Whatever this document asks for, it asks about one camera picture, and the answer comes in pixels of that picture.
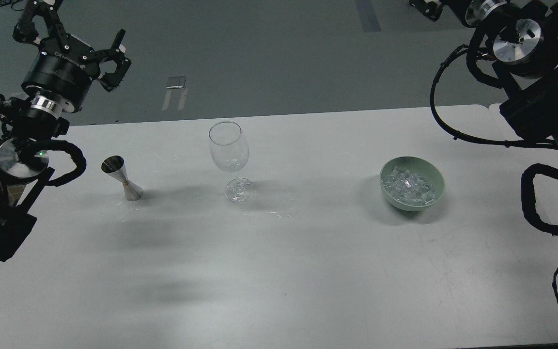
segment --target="stainless steel jigger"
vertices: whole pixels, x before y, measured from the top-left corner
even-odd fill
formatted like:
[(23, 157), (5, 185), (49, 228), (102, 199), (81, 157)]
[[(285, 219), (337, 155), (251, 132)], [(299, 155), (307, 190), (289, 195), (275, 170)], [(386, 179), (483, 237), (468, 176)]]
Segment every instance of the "stainless steel jigger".
[(128, 180), (126, 176), (126, 167), (124, 167), (124, 158), (119, 155), (108, 157), (100, 166), (102, 172), (122, 182), (124, 185), (124, 195), (128, 201), (137, 201), (143, 195), (143, 189), (135, 183)]

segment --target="gray floor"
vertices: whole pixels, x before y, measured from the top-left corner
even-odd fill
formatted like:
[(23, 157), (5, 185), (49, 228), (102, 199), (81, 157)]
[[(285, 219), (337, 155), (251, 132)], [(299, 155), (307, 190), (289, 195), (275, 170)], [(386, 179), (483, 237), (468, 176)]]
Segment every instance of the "gray floor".
[[(359, 13), (368, 2), (369, 13)], [(113, 93), (93, 86), (84, 110), (67, 117), (76, 125), (427, 106), (438, 65), (472, 35), (448, 9), (434, 23), (407, 0), (65, 1), (59, 13), (66, 30), (94, 48), (126, 29), (133, 61)], [(6, 96), (20, 92), (37, 55), (11, 38), (19, 15), (0, 7)], [(379, 31), (363, 26), (368, 16)], [(184, 108), (178, 90), (162, 110), (168, 77), (181, 75)], [(505, 100), (463, 62), (448, 69), (439, 96), (441, 105)]]

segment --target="robotic arm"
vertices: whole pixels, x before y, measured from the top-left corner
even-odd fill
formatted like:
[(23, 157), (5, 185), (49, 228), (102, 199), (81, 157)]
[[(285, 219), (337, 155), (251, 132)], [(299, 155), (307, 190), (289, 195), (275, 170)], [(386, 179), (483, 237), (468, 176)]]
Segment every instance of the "robotic arm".
[[(423, 15), (437, 20), (448, 6), (466, 27), (475, 28), (468, 46), (460, 46), (434, 78), (430, 106), (436, 121), (454, 139), (482, 144), (558, 149), (558, 3), (548, 7), (532, 0), (520, 8), (510, 0), (409, 0)], [(466, 65), (473, 77), (494, 88), (503, 88), (507, 101), (500, 113), (522, 141), (488, 141), (450, 128), (434, 105), (434, 90), (444, 69), (466, 54)], [(492, 62), (496, 77), (483, 73), (479, 60)], [(535, 79), (520, 88), (516, 77)], [(558, 236), (558, 225), (543, 222), (536, 210), (533, 179), (544, 175), (558, 179), (558, 169), (536, 164), (525, 170), (521, 179), (522, 209), (533, 227)], [(556, 277), (552, 287), (558, 302)]]
[[(62, 113), (81, 109), (94, 80), (111, 92), (120, 84), (131, 61), (124, 56), (124, 30), (120, 30), (110, 48), (95, 50), (67, 33), (57, 14), (63, 0), (29, 0), (14, 27), (14, 40), (38, 48), (38, 57), (21, 86), (27, 99), (5, 100), (0, 95), (0, 261), (11, 258), (28, 236), (36, 218), (28, 211), (45, 186), (60, 186), (79, 177), (86, 160), (77, 146), (53, 138), (68, 132), (69, 122)], [(42, 17), (48, 35), (38, 37), (35, 17)], [(101, 73), (102, 62), (113, 61), (115, 71)], [(47, 151), (63, 151), (71, 156), (76, 168), (51, 179)], [(7, 186), (35, 185), (18, 205), (9, 204)]]

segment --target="white table surface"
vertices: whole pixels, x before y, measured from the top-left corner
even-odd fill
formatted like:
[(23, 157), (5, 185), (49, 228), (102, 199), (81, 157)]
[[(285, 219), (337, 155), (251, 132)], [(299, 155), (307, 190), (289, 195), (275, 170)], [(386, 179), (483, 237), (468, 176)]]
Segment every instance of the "white table surface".
[[(487, 108), (441, 113), (502, 137)], [(33, 232), (0, 263), (0, 348), (558, 342), (558, 238), (523, 219), (512, 151), (454, 142), (426, 108), (234, 120), (250, 145), (238, 174), (257, 185), (243, 205), (222, 197), (233, 175), (210, 158), (217, 120), (72, 127), (89, 167), (44, 190)], [(101, 172), (111, 155), (142, 200)], [(403, 155), (447, 181), (424, 212), (381, 196), (381, 166)]]

